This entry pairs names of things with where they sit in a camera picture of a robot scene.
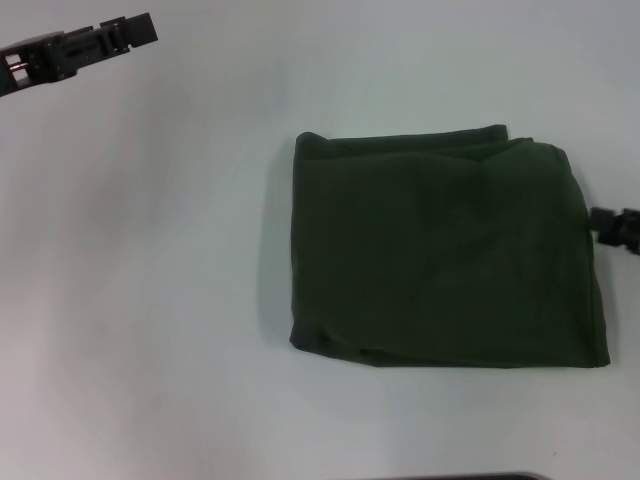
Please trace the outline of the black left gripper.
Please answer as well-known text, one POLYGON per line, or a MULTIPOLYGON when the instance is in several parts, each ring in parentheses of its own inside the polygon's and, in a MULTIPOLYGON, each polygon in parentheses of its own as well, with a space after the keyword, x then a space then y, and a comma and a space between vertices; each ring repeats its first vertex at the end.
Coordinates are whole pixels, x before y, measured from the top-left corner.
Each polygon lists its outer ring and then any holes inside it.
MULTIPOLYGON (((67 34, 56 31, 31 37, 1 49, 1 96, 26 88, 72 78, 70 68, 59 55, 58 45, 67 34)), ((149 13, 102 22, 73 36, 73 60, 104 61, 158 40, 149 13)))

